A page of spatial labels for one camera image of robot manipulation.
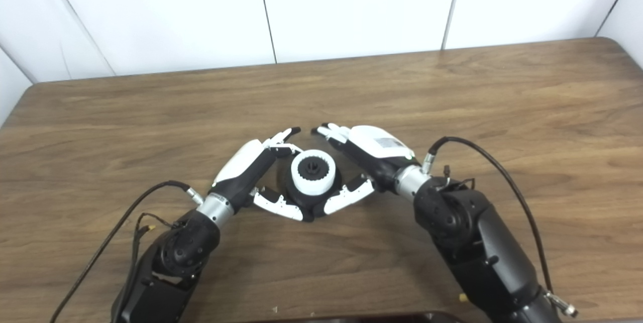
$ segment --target cable connector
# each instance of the cable connector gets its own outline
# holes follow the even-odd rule
[[[576,316],[578,315],[578,310],[576,309],[576,307],[565,302],[560,298],[560,296],[551,293],[551,291],[545,291],[545,298],[549,299],[549,301],[553,305],[555,305],[556,308],[560,309],[562,314],[571,316],[572,318],[576,318]]]
[[[194,190],[193,188],[189,188],[185,192],[188,195],[190,195],[190,199],[192,199],[192,201],[196,202],[197,205],[202,205],[203,204],[203,197],[201,197],[201,195],[199,195],[199,193],[196,190]]]
[[[422,167],[420,168],[420,172],[422,172],[425,175],[430,175],[431,168],[433,167],[435,160],[436,160],[436,156],[434,154],[427,153],[426,157],[424,158],[424,162],[422,162]]]

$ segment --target black fingertip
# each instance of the black fingertip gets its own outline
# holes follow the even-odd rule
[[[301,221],[304,223],[312,223],[315,220],[315,217],[311,213],[303,209],[301,210],[301,216]]]

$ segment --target white wall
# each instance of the white wall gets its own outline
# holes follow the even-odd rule
[[[614,0],[457,0],[446,48],[593,37]]]
[[[266,0],[277,62],[439,50],[451,0]]]
[[[0,50],[0,126],[31,85],[20,69]]]
[[[35,82],[114,75],[65,0],[0,0],[0,45]]]
[[[274,63],[263,0],[69,0],[118,75]]]
[[[599,36],[617,41],[643,67],[643,0],[618,0]]]

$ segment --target robot finger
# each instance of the robot finger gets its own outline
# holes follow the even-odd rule
[[[360,175],[342,186],[342,190],[336,192],[328,200],[317,204],[313,208],[315,217],[330,215],[338,210],[361,201],[375,191],[373,182],[365,175]]]
[[[272,138],[269,138],[266,141],[264,141],[263,145],[264,147],[269,148],[272,145],[283,144],[288,140],[288,138],[290,138],[290,136],[296,135],[299,132],[301,132],[301,128],[298,128],[298,127],[285,129],[284,131],[273,136]]]
[[[312,133],[319,133],[326,138],[326,140],[331,140],[339,143],[345,144],[349,140],[349,132],[351,129],[346,127],[340,127],[336,124],[321,124],[318,128],[312,129]]]
[[[314,220],[314,217],[309,212],[301,210],[298,206],[289,202],[285,196],[267,187],[255,193],[253,202],[256,206],[266,211],[288,219],[297,220],[297,222],[310,223]]]

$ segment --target gear-shaped object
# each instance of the gear-shaped object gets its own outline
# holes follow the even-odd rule
[[[285,179],[288,197],[306,210],[328,199],[341,185],[342,175],[335,160],[320,150],[299,153],[292,160]]]

